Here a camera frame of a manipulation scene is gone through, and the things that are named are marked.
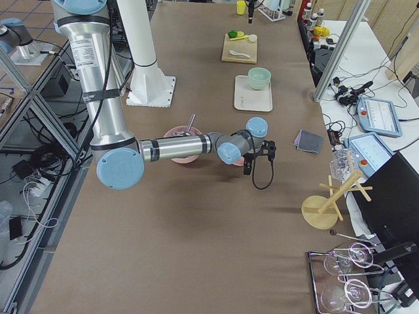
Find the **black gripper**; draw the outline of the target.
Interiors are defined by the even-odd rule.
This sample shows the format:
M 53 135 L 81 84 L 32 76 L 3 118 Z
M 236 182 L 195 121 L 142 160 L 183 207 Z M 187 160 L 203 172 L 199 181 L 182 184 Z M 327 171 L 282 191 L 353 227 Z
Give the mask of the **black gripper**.
M 257 155 L 254 152 L 244 154 L 244 167 L 243 167 L 244 175 L 251 175 L 251 168 L 253 167 L 256 157 Z

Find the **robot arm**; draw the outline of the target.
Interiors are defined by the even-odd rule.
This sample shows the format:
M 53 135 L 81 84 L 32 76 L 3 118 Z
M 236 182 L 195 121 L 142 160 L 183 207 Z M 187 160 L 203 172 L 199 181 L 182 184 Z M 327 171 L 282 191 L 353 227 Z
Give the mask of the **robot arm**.
M 40 66 L 47 57 L 42 53 L 41 45 L 37 44 L 24 23 L 18 18 L 1 20 L 1 48 L 15 65 Z
M 134 63 L 129 105 L 167 108 L 175 78 L 159 68 L 144 1 L 119 1 L 120 19 Z M 112 59 L 111 11 L 105 1 L 53 1 L 56 29 L 70 43 L 88 109 L 93 138 L 90 143 L 98 179 L 107 187 L 124 190 L 137 184 L 146 162 L 186 158 L 216 152 L 226 164 L 244 161 L 251 175 L 258 156 L 275 157 L 275 146 L 266 139 L 268 125 L 259 117 L 248 120 L 231 135 L 219 132 L 138 140 L 128 131 L 122 110 L 117 71 Z

